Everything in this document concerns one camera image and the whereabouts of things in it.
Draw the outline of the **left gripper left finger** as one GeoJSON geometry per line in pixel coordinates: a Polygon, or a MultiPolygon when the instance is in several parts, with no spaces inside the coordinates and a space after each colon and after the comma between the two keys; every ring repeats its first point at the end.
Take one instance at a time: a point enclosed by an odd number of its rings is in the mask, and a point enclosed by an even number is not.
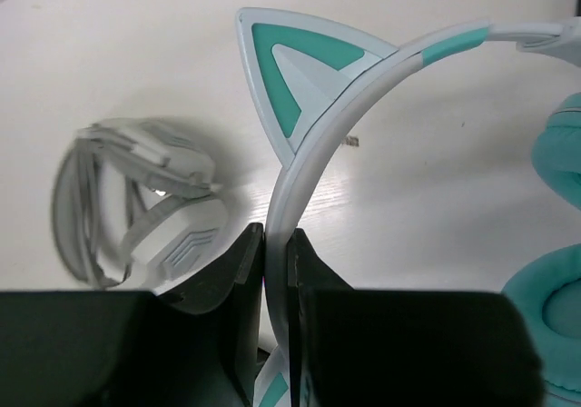
{"type": "Polygon", "coordinates": [[[166,293],[5,292],[4,406],[249,406],[263,227],[166,293]]]}

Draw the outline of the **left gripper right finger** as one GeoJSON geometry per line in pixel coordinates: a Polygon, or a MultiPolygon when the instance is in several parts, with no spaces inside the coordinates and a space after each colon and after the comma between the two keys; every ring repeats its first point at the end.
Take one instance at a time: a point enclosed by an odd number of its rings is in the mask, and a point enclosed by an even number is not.
{"type": "Polygon", "coordinates": [[[296,230],[287,246],[295,406],[539,406],[542,364],[500,293],[349,286],[296,230]]]}

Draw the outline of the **teal cat-ear headphones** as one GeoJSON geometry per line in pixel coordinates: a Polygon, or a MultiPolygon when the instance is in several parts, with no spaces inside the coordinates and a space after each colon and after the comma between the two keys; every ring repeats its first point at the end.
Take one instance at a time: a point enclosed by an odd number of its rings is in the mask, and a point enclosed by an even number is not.
{"type": "Polygon", "coordinates": [[[265,226],[265,292],[276,346],[255,383],[254,404],[291,404],[285,253],[321,175],[362,116],[403,80],[486,41],[580,63],[580,20],[494,25],[479,20],[395,46],[312,15],[246,7],[236,15],[244,72],[281,163],[265,226]]]}

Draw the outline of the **white grey gaming headset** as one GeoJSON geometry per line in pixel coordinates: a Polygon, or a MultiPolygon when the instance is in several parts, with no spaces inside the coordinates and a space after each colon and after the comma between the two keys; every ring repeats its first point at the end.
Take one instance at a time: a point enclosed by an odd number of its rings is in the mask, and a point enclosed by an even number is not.
{"type": "Polygon", "coordinates": [[[77,132],[54,179],[51,228],[66,271],[97,289],[152,287],[190,272],[229,219],[216,163],[173,121],[110,118],[77,132]],[[107,232],[101,174],[123,178],[126,232],[107,232]]]}

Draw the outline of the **small grey label scrap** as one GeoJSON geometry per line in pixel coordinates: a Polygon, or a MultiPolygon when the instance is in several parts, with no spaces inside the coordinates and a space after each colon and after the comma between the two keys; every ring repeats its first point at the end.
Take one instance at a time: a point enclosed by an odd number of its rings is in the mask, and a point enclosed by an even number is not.
{"type": "Polygon", "coordinates": [[[348,135],[341,141],[341,144],[349,146],[349,147],[358,148],[359,147],[359,138],[355,135],[348,135]]]}

